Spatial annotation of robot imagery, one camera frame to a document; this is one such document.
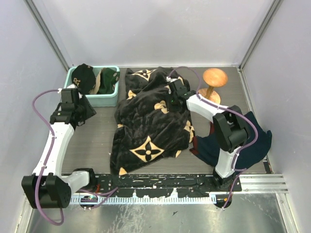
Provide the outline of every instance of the patterned fabric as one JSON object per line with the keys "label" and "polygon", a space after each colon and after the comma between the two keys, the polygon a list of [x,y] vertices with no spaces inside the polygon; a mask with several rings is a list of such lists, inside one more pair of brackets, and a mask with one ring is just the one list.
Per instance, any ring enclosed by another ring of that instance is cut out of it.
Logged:
{"label": "patterned fabric", "polygon": [[[110,156],[111,173],[124,175],[164,157],[177,158],[192,142],[194,128],[187,107],[168,111],[169,89],[166,77],[171,68],[128,69],[125,75],[126,97],[115,112],[118,125]],[[177,72],[190,90],[189,82]]]}

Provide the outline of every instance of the wooden stand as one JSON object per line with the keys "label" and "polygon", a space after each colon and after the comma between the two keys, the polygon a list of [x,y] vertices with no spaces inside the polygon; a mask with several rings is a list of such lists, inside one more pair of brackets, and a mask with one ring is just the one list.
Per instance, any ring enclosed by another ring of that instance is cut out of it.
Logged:
{"label": "wooden stand", "polygon": [[204,72],[203,79],[208,84],[208,88],[200,89],[199,93],[206,99],[220,104],[220,96],[214,91],[214,88],[224,86],[228,82],[227,74],[221,69],[210,68]]}

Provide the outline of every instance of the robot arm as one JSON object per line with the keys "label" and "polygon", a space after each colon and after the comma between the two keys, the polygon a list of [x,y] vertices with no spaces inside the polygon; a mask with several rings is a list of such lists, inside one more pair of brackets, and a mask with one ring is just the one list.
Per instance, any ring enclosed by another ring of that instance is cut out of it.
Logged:
{"label": "robot arm", "polygon": [[66,208],[73,193],[81,188],[90,190],[97,183],[95,173],[91,168],[76,169],[70,176],[62,178],[62,164],[68,143],[79,123],[85,122],[95,114],[95,111],[77,88],[69,86],[69,88],[62,89],[61,98],[61,102],[50,118],[55,140],[49,160],[44,166],[48,151],[51,149],[53,138],[51,132],[33,174],[24,176],[22,179],[22,187],[33,208],[36,208],[35,184],[43,166],[45,169],[38,193],[41,208]]}
{"label": "robot arm", "polygon": [[[177,111],[186,105],[190,111],[200,114],[214,124],[217,142],[220,146],[219,160],[213,171],[214,184],[220,189],[227,188],[235,177],[232,166],[236,159],[235,154],[241,146],[246,144],[250,135],[247,123],[225,111],[224,109],[229,108],[227,106],[218,105],[218,108],[215,108],[204,103],[201,99],[205,98],[199,95],[200,99],[195,91],[188,91],[181,80],[168,78],[167,81],[170,87],[167,106],[170,111]],[[230,109],[242,113],[238,106],[232,106]]]}

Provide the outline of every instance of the wooden disc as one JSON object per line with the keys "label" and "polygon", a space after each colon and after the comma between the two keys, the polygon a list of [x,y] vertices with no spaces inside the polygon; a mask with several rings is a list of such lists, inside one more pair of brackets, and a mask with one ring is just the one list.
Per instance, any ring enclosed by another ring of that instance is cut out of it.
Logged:
{"label": "wooden disc", "polygon": [[218,68],[207,69],[203,74],[203,79],[212,87],[221,87],[228,82],[227,74]]}
{"label": "wooden disc", "polygon": [[[207,88],[203,88],[199,90],[199,94],[201,94],[203,97],[206,96],[206,92],[207,92]],[[213,91],[208,99],[217,104],[220,104],[220,101],[221,101],[220,96],[218,95],[216,91]]]}

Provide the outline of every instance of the red fabric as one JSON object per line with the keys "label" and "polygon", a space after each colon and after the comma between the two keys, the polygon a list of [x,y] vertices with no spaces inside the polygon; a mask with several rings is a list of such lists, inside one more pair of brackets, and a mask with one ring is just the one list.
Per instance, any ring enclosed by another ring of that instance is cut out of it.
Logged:
{"label": "red fabric", "polygon": [[196,136],[193,137],[192,139],[192,144],[193,144],[193,148],[190,149],[190,152],[194,155],[198,155],[199,151],[198,151],[198,141],[196,139]]}
{"label": "red fabric", "polygon": [[215,132],[215,127],[214,127],[214,124],[211,122],[210,123],[210,129],[209,129],[209,135],[211,135],[214,132]]}

